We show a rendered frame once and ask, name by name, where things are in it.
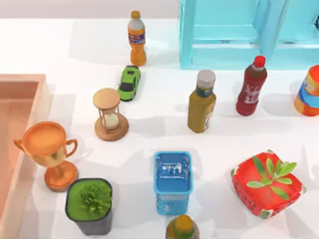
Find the olive bottle with grey cap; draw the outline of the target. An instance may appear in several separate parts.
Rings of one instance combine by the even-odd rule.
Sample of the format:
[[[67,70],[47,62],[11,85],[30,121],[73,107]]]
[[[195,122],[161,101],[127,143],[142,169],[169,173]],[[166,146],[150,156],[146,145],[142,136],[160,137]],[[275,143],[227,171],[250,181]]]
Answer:
[[[213,92],[215,74],[211,70],[200,70],[196,88],[189,96],[187,126],[195,133],[202,133],[209,127],[215,107],[216,95]]]

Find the green toy car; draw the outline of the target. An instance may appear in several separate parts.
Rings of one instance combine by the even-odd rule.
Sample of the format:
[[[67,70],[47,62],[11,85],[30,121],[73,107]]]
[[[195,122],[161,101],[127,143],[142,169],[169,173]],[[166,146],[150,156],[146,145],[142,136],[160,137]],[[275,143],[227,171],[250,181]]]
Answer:
[[[140,78],[139,67],[128,65],[124,68],[118,85],[120,100],[131,101],[135,97]]]

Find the wooden hourglass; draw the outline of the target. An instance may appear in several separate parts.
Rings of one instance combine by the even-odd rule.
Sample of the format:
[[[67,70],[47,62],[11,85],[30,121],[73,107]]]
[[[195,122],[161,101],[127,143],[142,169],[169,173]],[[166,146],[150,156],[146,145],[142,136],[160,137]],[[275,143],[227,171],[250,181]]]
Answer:
[[[95,122],[95,134],[104,141],[123,138],[129,129],[128,120],[119,112],[120,96],[115,89],[103,88],[93,96],[93,104],[99,111]]]

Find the blue plastic basket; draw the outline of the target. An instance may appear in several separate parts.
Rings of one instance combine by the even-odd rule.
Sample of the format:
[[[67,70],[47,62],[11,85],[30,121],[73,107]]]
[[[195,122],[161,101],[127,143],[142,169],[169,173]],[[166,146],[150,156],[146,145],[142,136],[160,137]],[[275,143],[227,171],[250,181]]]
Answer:
[[[154,155],[154,191],[160,215],[182,215],[193,190],[192,158],[186,151],[158,151]]]

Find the orange soda bottle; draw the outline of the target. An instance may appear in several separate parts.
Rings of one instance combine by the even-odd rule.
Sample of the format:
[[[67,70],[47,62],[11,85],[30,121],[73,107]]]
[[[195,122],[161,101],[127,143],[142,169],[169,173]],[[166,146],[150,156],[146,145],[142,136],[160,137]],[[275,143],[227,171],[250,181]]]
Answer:
[[[143,66],[147,60],[144,49],[146,30],[140,12],[137,10],[131,12],[131,20],[128,23],[128,40],[131,46],[131,63]]]

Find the dark red bottle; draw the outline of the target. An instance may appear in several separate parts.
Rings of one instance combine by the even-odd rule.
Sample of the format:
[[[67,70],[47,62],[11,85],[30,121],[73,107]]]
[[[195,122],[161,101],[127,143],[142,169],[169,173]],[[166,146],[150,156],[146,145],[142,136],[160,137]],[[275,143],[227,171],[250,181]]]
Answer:
[[[266,58],[258,55],[244,72],[244,82],[236,103],[236,111],[242,116],[250,116],[256,110],[260,90],[267,78],[265,63]]]

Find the light blue rack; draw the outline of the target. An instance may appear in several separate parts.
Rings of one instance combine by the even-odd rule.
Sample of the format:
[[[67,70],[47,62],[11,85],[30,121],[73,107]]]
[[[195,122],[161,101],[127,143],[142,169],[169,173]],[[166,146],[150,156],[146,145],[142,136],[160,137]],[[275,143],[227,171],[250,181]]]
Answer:
[[[319,0],[179,0],[183,69],[269,70],[319,64]]]

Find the olive bottle with orange cap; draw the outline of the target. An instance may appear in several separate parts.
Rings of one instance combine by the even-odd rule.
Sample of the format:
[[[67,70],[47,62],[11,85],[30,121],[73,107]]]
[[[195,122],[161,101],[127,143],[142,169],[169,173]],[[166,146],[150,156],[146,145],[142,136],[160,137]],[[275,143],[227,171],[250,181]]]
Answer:
[[[199,228],[190,216],[180,215],[169,222],[165,239],[199,239]]]

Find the dark grey plant pot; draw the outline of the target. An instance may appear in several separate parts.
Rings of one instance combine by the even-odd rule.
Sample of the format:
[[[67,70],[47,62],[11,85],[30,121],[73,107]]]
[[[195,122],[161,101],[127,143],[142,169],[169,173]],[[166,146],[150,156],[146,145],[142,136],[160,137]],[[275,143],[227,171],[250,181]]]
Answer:
[[[86,236],[104,236],[112,228],[112,186],[103,178],[81,178],[67,191],[65,213]]]

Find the golden trophy cup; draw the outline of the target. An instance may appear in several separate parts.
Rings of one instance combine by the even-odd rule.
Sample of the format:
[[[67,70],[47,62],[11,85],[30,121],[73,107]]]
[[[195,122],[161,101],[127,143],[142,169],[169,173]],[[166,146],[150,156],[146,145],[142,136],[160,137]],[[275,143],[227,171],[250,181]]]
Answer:
[[[46,168],[44,181],[53,192],[65,192],[78,179],[76,166],[66,158],[78,148],[76,139],[66,139],[65,129],[53,121],[42,121],[30,127],[14,144],[33,161]]]

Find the red plant pot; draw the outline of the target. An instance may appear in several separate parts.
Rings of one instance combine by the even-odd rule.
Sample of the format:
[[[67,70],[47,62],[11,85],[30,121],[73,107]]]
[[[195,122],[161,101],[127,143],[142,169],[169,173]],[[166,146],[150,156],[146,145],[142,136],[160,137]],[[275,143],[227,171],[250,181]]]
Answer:
[[[233,188],[252,214],[270,218],[293,204],[307,189],[292,171],[296,162],[282,162],[271,150],[231,170]]]

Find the salmon shallow box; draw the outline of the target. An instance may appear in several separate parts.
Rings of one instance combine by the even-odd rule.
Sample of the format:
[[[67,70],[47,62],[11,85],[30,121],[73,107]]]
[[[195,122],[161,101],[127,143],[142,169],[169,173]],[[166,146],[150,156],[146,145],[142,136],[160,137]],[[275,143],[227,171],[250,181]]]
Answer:
[[[0,74],[0,239],[18,239],[35,163],[13,143],[48,116],[44,74]]]

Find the orange and blue can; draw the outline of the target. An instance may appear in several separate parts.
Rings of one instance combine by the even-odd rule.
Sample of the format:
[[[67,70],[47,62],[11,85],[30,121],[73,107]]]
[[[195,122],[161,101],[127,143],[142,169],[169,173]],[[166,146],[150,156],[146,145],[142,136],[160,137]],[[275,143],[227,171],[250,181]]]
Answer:
[[[319,65],[309,68],[294,100],[295,109],[309,117],[319,115]]]

